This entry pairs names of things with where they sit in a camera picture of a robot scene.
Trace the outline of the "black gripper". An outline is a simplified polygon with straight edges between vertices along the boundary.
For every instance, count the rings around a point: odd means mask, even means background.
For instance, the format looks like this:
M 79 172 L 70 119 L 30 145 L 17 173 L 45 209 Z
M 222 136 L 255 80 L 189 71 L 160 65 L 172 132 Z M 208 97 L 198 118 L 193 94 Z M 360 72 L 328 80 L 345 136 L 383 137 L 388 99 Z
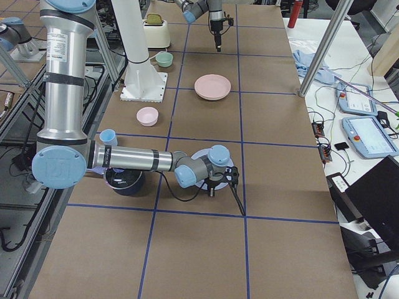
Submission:
M 225 172 L 215 173 L 212 177 L 205 179 L 209 197 L 215 197 L 216 186 L 221 183 L 227 183 L 233 191 L 236 191 L 238 182 L 239 173 L 238 168 L 235 166 L 228 166 Z
M 217 52 L 221 52 L 221 32 L 223 31 L 224 22 L 227 22 L 228 26 L 234 25 L 234 19 L 225 11 L 209 12 L 209 29 L 214 35 L 215 48 Z

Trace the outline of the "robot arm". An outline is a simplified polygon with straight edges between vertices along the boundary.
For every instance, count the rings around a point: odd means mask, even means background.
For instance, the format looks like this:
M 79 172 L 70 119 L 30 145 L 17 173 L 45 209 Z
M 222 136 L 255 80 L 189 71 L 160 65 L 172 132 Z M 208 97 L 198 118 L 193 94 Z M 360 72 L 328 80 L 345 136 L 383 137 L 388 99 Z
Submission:
M 161 102 L 167 74 L 150 63 L 139 1 L 111 1 L 122 38 L 127 74 L 128 100 Z M 220 51 L 225 15 L 222 1 L 173 1 L 184 18 L 192 23 L 209 13 L 216 49 Z M 173 171 L 178 184 L 190 187 L 204 180 L 208 194 L 214 186 L 227 183 L 237 197 L 238 171 L 228 166 L 230 153 L 224 146 L 212 146 L 208 153 L 193 159 L 184 152 L 136 149 L 99 145 L 83 132 L 85 58 L 88 37 L 94 33 L 96 1 L 41 1 L 40 19 L 47 28 L 46 107 L 43 129 L 37 134 L 37 153 L 32 172 L 46 187 L 66 189 L 77 184 L 87 169 L 137 169 Z
M 221 52 L 222 35 L 234 26 L 234 18 L 223 10 L 220 0 L 173 1 L 182 11 L 183 17 L 189 24 L 194 23 L 202 15 L 208 13 L 208 29 L 214 37 L 215 48 Z

